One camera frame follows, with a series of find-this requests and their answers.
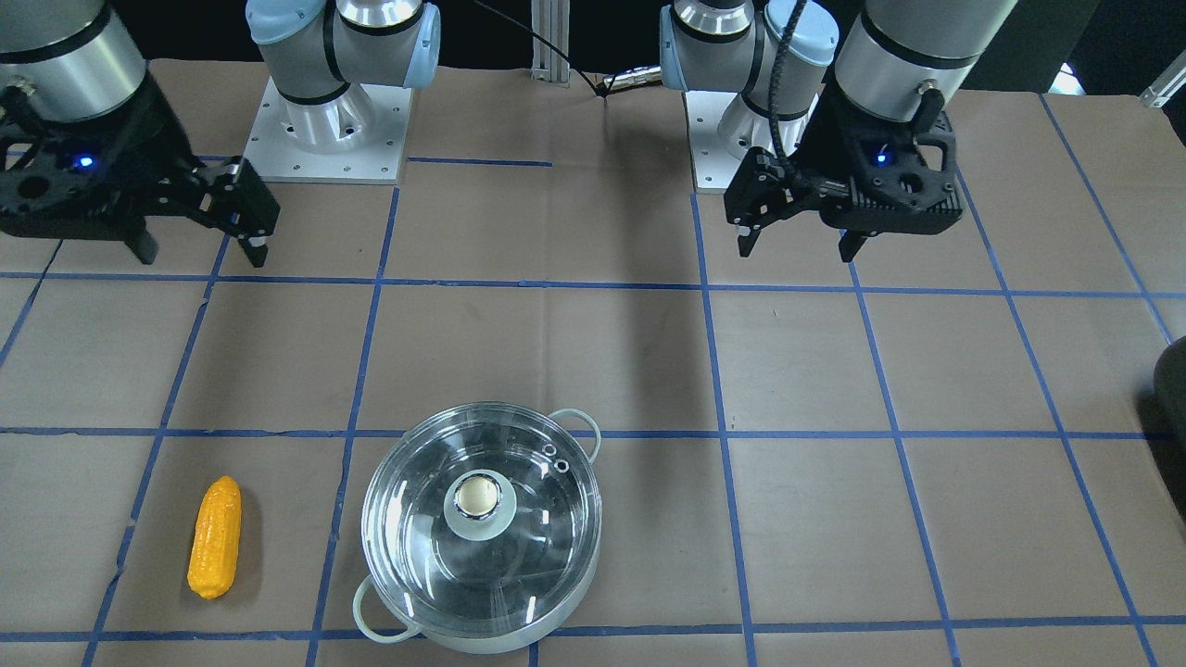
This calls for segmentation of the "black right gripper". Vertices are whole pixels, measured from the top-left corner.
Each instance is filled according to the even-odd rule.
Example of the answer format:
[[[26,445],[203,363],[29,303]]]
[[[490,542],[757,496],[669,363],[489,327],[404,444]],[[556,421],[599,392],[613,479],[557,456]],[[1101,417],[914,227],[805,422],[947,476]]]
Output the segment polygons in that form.
[[[148,216],[183,216],[235,240],[254,269],[270,254],[281,207],[246,159],[200,166],[157,80],[100,117],[53,122],[33,109],[32,82],[4,87],[4,233],[18,239],[120,242],[157,262]]]

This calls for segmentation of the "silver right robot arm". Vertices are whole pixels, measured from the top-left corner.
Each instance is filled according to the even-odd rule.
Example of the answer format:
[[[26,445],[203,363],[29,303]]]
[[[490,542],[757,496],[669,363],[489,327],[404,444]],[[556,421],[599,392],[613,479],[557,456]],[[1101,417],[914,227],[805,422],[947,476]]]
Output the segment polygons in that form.
[[[250,1],[283,132],[332,153],[378,135],[366,85],[428,87],[441,18],[427,1]],[[243,155],[199,157],[110,1],[4,2],[4,233],[119,242],[157,260],[149,216],[224,233],[254,267],[281,212]]]

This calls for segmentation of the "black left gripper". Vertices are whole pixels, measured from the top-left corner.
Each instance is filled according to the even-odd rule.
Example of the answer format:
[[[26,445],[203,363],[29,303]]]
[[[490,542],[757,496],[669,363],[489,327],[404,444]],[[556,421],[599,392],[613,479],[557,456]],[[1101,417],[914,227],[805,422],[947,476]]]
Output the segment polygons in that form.
[[[965,214],[954,182],[956,139],[946,97],[923,83],[908,93],[905,121],[876,117],[825,77],[797,157],[753,146],[725,189],[725,220],[737,227],[738,254],[750,258],[763,229],[820,211],[841,229],[839,258],[852,263],[872,233],[936,235]],[[835,184],[847,189],[835,197]]]

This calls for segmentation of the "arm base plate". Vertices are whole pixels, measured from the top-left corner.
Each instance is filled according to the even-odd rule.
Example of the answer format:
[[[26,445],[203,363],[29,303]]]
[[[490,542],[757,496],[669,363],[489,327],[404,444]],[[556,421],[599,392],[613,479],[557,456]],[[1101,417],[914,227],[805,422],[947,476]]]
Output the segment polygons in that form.
[[[696,193],[723,193],[751,147],[774,152],[757,94],[686,90],[683,97]]]
[[[398,185],[412,100],[412,89],[353,84],[296,104],[269,81],[243,157],[263,182]]]

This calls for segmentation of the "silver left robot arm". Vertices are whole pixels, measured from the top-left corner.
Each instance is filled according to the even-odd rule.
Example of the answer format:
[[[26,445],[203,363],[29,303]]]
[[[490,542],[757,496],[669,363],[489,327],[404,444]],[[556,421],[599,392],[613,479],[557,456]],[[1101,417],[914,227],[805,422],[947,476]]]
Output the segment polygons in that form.
[[[814,1],[676,1],[659,20],[663,84],[732,94],[737,172],[723,192],[738,252],[814,211],[844,262],[882,233],[961,220],[946,106],[1012,1],[867,1],[847,33]]]

